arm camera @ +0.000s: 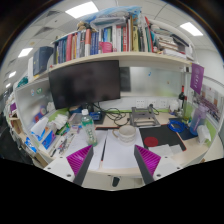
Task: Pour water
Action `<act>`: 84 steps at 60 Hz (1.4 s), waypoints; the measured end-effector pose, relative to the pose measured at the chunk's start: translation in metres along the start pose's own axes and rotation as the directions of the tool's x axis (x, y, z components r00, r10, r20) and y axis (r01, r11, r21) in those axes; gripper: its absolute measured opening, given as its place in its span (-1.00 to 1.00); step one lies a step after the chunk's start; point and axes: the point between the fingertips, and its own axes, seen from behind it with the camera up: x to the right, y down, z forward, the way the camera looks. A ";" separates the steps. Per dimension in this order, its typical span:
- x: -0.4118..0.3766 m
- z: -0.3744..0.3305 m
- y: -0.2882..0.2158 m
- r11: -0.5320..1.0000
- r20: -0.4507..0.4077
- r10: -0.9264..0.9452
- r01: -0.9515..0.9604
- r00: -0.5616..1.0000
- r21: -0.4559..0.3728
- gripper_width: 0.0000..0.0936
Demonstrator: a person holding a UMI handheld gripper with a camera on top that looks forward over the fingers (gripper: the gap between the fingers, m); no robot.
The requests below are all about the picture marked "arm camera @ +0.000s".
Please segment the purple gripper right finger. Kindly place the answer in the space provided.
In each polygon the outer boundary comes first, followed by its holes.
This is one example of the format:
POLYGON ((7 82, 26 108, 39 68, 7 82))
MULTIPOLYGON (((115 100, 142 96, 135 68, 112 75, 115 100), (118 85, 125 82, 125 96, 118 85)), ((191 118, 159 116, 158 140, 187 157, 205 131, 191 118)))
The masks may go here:
POLYGON ((144 184, 154 181, 154 172, 161 160, 161 157, 141 146, 134 146, 134 156, 140 169, 144 184))

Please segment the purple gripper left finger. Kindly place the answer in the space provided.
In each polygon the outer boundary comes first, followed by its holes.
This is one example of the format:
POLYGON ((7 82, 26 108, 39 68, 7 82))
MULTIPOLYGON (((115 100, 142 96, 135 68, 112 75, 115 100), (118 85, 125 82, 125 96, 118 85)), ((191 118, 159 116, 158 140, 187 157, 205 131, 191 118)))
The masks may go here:
POLYGON ((93 146, 89 145, 66 157, 75 178, 73 182, 81 186, 93 157, 93 146))

